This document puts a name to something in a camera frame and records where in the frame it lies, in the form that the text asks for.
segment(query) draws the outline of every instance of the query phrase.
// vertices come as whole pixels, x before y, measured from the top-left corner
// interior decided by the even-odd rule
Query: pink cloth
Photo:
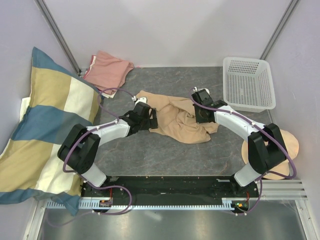
[[[104,51],[98,51],[95,63],[84,79],[95,85],[99,90],[105,88],[120,88],[126,81],[126,75],[134,69],[130,61],[111,56]],[[116,90],[105,93],[112,95]]]

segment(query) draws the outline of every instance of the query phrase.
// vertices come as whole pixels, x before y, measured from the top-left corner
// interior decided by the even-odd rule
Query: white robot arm
[[[230,114],[230,111],[235,111],[225,102],[221,100],[214,102],[208,91],[205,89],[196,91],[192,95],[192,98],[202,106],[226,110],[228,112],[208,110],[194,104],[197,123],[218,123],[227,127],[248,142],[249,163],[232,175],[230,179],[235,191],[247,186],[255,179],[286,160],[285,155],[279,148],[269,141],[269,139],[264,137],[258,129],[234,114]],[[111,123],[110,126],[101,129],[99,129],[99,126],[106,124],[89,127],[84,127],[80,124],[75,125],[58,151],[58,157],[64,161],[71,147],[81,135],[98,128],[98,130],[88,134],[88,136],[80,142],[72,152],[67,163],[69,167],[96,187],[100,187],[107,179],[106,175],[94,164],[94,159],[99,146],[117,138],[128,137],[140,130],[158,128],[156,109],[147,105],[146,98],[138,99],[135,102],[134,110],[128,111],[125,115],[121,116],[117,123]],[[265,125],[259,122],[255,122],[255,125],[264,129],[286,148],[278,126],[273,123]]]
[[[263,135],[259,129],[254,127],[255,125],[258,128],[263,129],[287,151],[280,129],[274,123],[265,125],[263,123],[254,122],[233,110],[224,101],[218,100],[214,102],[207,89],[195,91],[195,93],[192,94],[192,98],[198,103],[193,104],[197,123],[218,123],[227,127],[248,143],[249,162],[236,172],[231,179],[233,180],[235,189],[247,186],[261,175],[286,160],[285,154],[277,147],[277,145]],[[199,105],[216,110],[205,109]]]

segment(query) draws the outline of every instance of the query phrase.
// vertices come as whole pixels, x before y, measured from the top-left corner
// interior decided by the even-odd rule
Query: gray floor
[[[191,87],[208,88],[214,100],[223,100],[222,67],[135,68],[126,78],[124,89],[133,94],[145,90],[154,94],[188,97]],[[117,92],[105,99],[105,108],[123,115],[134,107],[129,95]],[[267,111],[244,112],[268,124]],[[100,112],[95,124],[107,123],[113,117]],[[211,140],[199,144],[183,144],[168,136],[141,131],[101,146],[95,162],[105,174],[112,175],[232,175],[243,165],[242,139],[219,126]]]
[[[46,214],[54,224],[72,219],[65,209],[47,209]],[[294,201],[261,201],[247,216],[238,217],[211,210],[89,214],[58,228],[44,222],[41,232],[45,240],[306,240]]]

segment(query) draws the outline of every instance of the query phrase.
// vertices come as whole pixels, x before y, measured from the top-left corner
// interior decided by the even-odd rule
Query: white plastic basket
[[[269,63],[254,58],[226,57],[223,99],[239,111],[260,113],[274,109],[276,98]]]

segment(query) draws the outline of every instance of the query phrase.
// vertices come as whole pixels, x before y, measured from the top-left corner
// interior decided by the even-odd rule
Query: blue and yellow striped pillow
[[[98,94],[33,48],[30,104],[0,156],[0,204],[51,198],[77,213],[81,179],[62,171],[57,153],[75,124],[92,125]]]

